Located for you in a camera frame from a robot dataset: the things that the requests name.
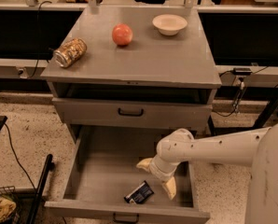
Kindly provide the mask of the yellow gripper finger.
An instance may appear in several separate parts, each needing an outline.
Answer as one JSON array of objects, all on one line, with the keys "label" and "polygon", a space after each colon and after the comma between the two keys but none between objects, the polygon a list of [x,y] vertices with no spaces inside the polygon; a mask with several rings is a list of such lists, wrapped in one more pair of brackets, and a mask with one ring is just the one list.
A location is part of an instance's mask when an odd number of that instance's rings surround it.
[{"label": "yellow gripper finger", "polygon": [[171,177],[168,181],[162,182],[162,187],[166,191],[168,198],[172,200],[176,195],[176,182],[175,178]]},{"label": "yellow gripper finger", "polygon": [[151,163],[151,161],[152,161],[151,158],[143,159],[136,164],[136,167],[138,169],[142,169],[142,170],[149,173],[150,172],[150,163]]}]

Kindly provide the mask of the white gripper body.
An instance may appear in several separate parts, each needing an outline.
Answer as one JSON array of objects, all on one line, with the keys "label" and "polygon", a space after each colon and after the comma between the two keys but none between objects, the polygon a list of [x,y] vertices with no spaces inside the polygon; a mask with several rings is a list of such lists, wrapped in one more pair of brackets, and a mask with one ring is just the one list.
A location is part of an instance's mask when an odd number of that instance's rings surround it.
[{"label": "white gripper body", "polygon": [[156,155],[149,164],[149,170],[160,181],[167,182],[174,176],[177,166],[177,162],[168,162]]}]

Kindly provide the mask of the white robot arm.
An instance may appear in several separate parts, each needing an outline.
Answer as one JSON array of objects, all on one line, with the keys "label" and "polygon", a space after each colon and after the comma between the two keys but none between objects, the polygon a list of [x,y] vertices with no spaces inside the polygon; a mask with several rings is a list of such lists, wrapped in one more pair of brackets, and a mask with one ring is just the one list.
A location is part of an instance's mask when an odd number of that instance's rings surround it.
[{"label": "white robot arm", "polygon": [[174,173],[183,161],[249,166],[245,224],[278,224],[278,123],[252,131],[196,139],[184,128],[160,139],[153,158],[136,166],[160,180],[168,197],[176,195]]}]

